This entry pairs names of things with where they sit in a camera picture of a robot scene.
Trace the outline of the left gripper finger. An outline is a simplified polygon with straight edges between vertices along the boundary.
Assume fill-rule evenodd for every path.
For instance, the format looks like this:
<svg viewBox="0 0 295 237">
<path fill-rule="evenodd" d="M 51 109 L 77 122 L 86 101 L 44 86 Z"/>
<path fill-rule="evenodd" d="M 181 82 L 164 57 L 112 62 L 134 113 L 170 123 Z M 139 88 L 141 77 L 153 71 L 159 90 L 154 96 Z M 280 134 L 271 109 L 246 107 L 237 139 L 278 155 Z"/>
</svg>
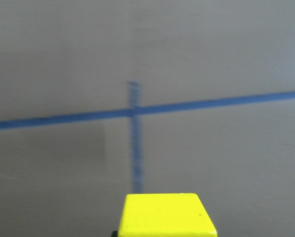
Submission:
<svg viewBox="0 0 295 237">
<path fill-rule="evenodd" d="M 118 237 L 118 231 L 113 231 L 111 237 Z"/>
</svg>

